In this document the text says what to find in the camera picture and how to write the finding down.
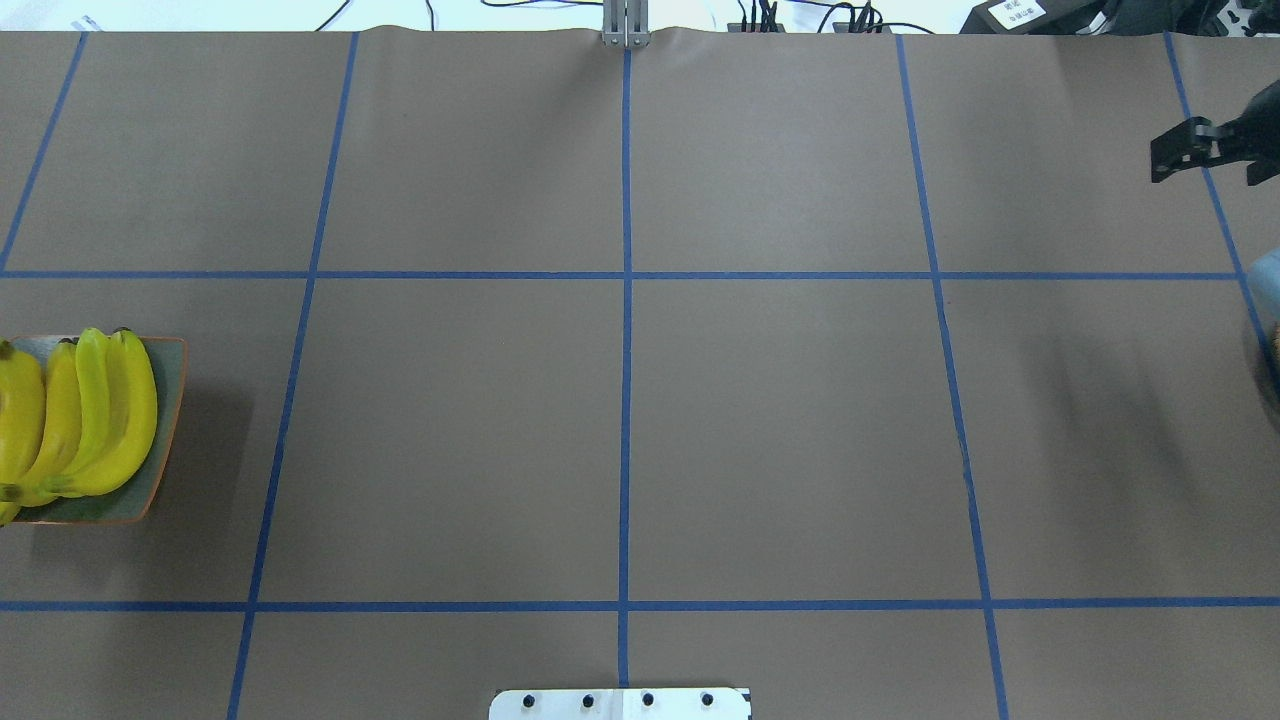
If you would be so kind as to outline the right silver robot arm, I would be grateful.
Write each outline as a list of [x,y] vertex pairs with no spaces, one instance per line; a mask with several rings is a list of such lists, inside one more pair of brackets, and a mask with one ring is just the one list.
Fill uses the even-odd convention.
[[1277,179],[1277,81],[1254,94],[1236,117],[1224,123],[1193,114],[1181,81],[1175,82],[1175,90],[1183,118],[1149,141],[1149,182],[1160,184],[1189,170],[1203,176],[1254,336],[1249,354],[1254,384],[1267,419],[1276,427],[1277,250],[1244,261],[1229,229],[1221,196],[1212,184],[1212,169],[1243,164],[1245,184],[1251,188]]

